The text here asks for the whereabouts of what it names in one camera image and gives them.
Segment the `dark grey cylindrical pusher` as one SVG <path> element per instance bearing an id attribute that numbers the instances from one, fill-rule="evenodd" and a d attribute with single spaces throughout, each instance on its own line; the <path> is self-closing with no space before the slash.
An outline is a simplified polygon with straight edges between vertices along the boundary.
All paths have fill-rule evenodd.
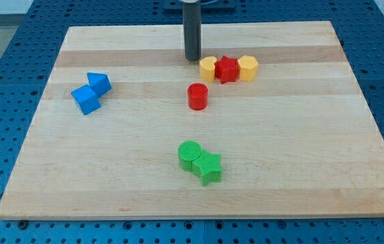
<path id="1" fill-rule="evenodd" d="M 200 0 L 182 0 L 184 28 L 184 53 L 189 61 L 201 57 L 201 8 Z"/>

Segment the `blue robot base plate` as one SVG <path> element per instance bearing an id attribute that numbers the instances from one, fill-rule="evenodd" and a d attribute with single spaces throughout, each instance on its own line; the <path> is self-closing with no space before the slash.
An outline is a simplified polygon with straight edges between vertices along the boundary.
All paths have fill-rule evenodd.
<path id="1" fill-rule="evenodd" d="M 163 0 L 164 12 L 182 12 L 181 0 Z M 201 0 L 201 10 L 223 10 L 234 11 L 236 0 Z"/>

